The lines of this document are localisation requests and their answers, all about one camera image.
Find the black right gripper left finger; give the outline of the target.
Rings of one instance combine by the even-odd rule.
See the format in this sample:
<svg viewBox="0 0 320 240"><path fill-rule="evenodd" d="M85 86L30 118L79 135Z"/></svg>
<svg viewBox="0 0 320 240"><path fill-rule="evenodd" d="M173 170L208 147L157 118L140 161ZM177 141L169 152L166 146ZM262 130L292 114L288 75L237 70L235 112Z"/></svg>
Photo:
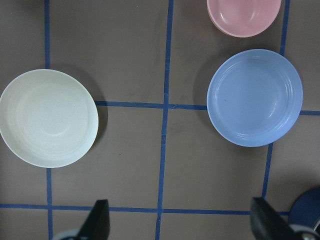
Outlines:
<svg viewBox="0 0 320 240"><path fill-rule="evenodd" d="M107 199L97 200L84 224L80 228L78 240L107 240L110 234L110 213Z"/></svg>

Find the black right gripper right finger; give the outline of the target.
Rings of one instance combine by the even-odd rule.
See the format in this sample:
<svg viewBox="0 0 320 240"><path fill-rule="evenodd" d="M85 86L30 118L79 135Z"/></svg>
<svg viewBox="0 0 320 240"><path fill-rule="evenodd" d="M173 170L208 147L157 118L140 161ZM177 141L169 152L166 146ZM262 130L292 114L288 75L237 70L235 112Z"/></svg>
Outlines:
<svg viewBox="0 0 320 240"><path fill-rule="evenodd" d="M302 239L262 197L251 199L250 227L256 240Z"/></svg>

